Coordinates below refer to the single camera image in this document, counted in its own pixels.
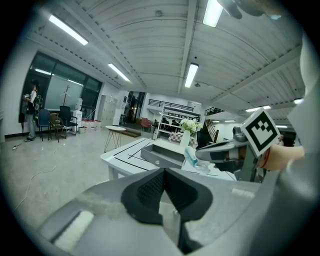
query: window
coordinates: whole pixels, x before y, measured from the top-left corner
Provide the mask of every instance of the window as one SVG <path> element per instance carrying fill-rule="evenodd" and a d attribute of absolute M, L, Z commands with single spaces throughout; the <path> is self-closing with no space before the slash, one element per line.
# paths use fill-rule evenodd
<path fill-rule="evenodd" d="M 40 52 L 35 55 L 26 76 L 24 94 L 30 93 L 31 80 L 40 83 L 38 91 L 44 108 L 59 110 L 64 104 L 74 110 L 78 98 L 82 98 L 83 116 L 90 115 L 96 108 L 102 85 L 93 77 Z"/>
<path fill-rule="evenodd" d="M 49 73 L 52 72 L 56 64 L 55 59 L 50 58 L 44 54 L 38 53 L 31 65 L 32 70 L 40 70 L 40 71 L 47 71 Z"/>
<path fill-rule="evenodd" d="M 85 84 L 85 88 L 86 89 L 90 89 L 90 90 L 92 90 L 94 92 L 99 92 L 100 82 L 89 77 L 88 81 Z"/>
<path fill-rule="evenodd" d="M 71 110 L 75 110 L 82 90 L 82 85 L 70 82 L 57 75 L 52 76 L 46 94 L 44 108 L 48 110 L 59 110 L 60 106 L 64 104 L 65 106 L 69 106 Z"/>
<path fill-rule="evenodd" d="M 55 76 L 60 76 L 62 78 L 76 82 L 82 86 L 84 85 L 86 79 L 86 75 L 84 73 L 63 63 L 57 63 L 54 68 L 53 74 Z"/>

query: gray floor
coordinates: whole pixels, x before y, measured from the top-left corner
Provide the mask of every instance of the gray floor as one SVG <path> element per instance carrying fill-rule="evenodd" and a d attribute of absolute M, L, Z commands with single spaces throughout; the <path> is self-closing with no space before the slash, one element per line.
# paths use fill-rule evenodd
<path fill-rule="evenodd" d="M 16 150 L 14 145 L 22 137 L 8 139 L 1 144 L 0 171 L 2 188 L 9 203 L 16 208 L 25 197 L 30 178 L 40 171 L 31 182 L 27 198 L 16 210 L 29 225 L 37 229 L 55 210 L 91 186 L 108 179 L 108 167 L 101 161 L 108 136 L 107 130 L 93 131 L 74 136 L 68 134 L 60 143 L 55 137 L 43 142 L 36 138 L 23 142 Z M 138 140 L 122 135 L 122 145 Z M 111 141 L 108 150 L 114 148 Z"/>

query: blue chair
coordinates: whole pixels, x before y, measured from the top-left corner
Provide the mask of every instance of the blue chair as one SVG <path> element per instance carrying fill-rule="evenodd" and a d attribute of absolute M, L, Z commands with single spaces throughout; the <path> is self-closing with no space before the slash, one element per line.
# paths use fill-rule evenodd
<path fill-rule="evenodd" d="M 49 137 L 51 137 L 51 139 L 52 139 L 50 113 L 49 113 L 48 109 L 40 109 L 39 114 L 38 114 L 38 123 L 39 123 L 39 131 L 40 131 L 40 136 L 41 136 L 42 141 L 44 141 L 44 137 L 42 135 L 42 128 L 43 127 L 48 127 L 48 130 L 49 130 L 48 140 L 49 140 Z"/>

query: ceiling light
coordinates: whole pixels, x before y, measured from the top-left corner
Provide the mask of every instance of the ceiling light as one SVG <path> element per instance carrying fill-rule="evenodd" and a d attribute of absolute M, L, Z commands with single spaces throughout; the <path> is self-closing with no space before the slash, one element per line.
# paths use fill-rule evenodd
<path fill-rule="evenodd" d="M 110 68 L 112 68 L 120 77 L 122 77 L 126 81 L 130 81 L 119 69 L 115 67 L 112 63 L 108 64 Z"/>
<path fill-rule="evenodd" d="M 77 84 L 77 85 L 80 85 L 80 86 L 84 86 L 83 84 L 78 83 L 78 82 L 75 82 L 75 81 L 72 81 L 72 80 L 70 80 L 70 79 L 68 79 L 68 81 L 71 82 L 71 83 L 75 83 L 75 84 Z"/>
<path fill-rule="evenodd" d="M 195 64 L 195 63 L 190 64 L 189 72 L 184 84 L 185 87 L 190 88 L 192 81 L 194 80 L 194 77 L 196 75 L 198 67 L 199 67 L 198 64 Z"/>
<path fill-rule="evenodd" d="M 266 105 L 266 106 L 259 106 L 259 107 L 255 107 L 255 108 L 249 108 L 249 109 L 246 109 L 245 111 L 253 112 L 253 111 L 256 111 L 256 110 L 258 110 L 260 108 L 264 108 L 265 110 L 271 109 L 271 107 L 269 105 Z"/>
<path fill-rule="evenodd" d="M 51 75 L 51 72 L 47 72 L 47 71 L 44 71 L 42 69 L 35 68 L 34 70 L 39 72 L 39 73 L 43 73 L 43 74 L 46 74 L 46 75 Z"/>
<path fill-rule="evenodd" d="M 220 5 L 220 3 L 218 3 L 217 0 L 208 0 L 203 18 L 203 24 L 215 28 L 218 24 L 222 10 L 223 7 Z"/>
<path fill-rule="evenodd" d="M 293 102 L 294 102 L 295 104 L 299 105 L 299 104 L 302 103 L 303 101 L 304 101 L 303 98 L 297 98 L 297 99 L 295 99 Z"/>
<path fill-rule="evenodd" d="M 88 43 L 88 41 L 85 40 L 81 35 L 79 35 L 72 28 L 70 28 L 68 25 L 63 23 L 60 19 L 56 18 L 55 16 L 51 15 L 49 18 L 49 21 L 51 21 L 53 24 L 57 25 L 63 31 L 67 32 L 70 36 L 72 36 L 74 39 L 78 40 L 84 46 Z"/>

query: black line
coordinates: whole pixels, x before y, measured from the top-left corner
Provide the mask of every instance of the black line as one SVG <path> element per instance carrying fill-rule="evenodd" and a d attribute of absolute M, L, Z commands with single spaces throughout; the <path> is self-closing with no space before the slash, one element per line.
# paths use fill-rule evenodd
<path fill-rule="evenodd" d="M 226 171 L 226 174 L 228 174 L 231 177 L 231 179 L 235 181 L 235 179 L 228 173 L 228 171 Z"/>
<path fill-rule="evenodd" d="M 119 160 L 119 161 L 121 161 L 121 162 L 124 162 L 124 163 L 126 163 L 126 164 L 128 164 L 128 165 L 131 165 L 131 166 L 134 166 L 134 167 L 140 168 L 140 169 L 142 169 L 142 170 L 149 171 L 148 169 L 141 168 L 141 167 L 136 166 L 136 165 L 134 165 L 134 164 L 132 164 L 132 163 L 129 163 L 129 162 L 123 161 L 123 160 L 121 160 L 121 159 L 119 159 L 119 158 L 117 158 L 117 157 L 115 157 L 115 159 L 117 159 L 117 160 Z"/>
<path fill-rule="evenodd" d="M 138 153 L 139 151 L 141 150 L 141 148 L 137 151 L 137 152 L 135 152 L 133 155 L 131 155 L 128 159 L 130 159 L 131 157 L 133 157 L 136 153 Z"/>
<path fill-rule="evenodd" d="M 132 148 L 133 146 L 135 146 L 135 145 L 139 144 L 140 142 L 138 142 L 138 143 L 136 143 L 136 144 L 134 144 L 134 145 L 132 145 L 132 146 L 130 146 L 130 147 L 127 147 L 126 149 L 124 149 L 124 150 L 120 151 L 119 153 L 114 154 L 114 156 L 116 156 L 116 155 L 118 155 L 118 154 L 122 153 L 123 151 L 125 151 L 125 150 L 127 150 L 127 149 Z"/>
<path fill-rule="evenodd" d="M 136 156 L 133 156 L 133 155 L 130 155 L 130 154 L 128 154 L 128 156 L 130 156 L 130 157 L 134 157 L 134 158 L 136 158 L 136 159 L 140 159 L 140 160 L 143 160 L 143 161 L 146 161 L 146 162 L 148 162 L 148 163 L 150 163 L 149 161 L 147 161 L 147 160 L 144 160 L 144 159 L 142 159 L 142 158 L 139 158 L 139 157 L 136 157 Z"/>
<path fill-rule="evenodd" d="M 200 174 L 199 172 L 194 172 L 194 171 L 189 171 L 189 170 L 187 170 L 186 172 L 193 173 L 193 174 Z"/>

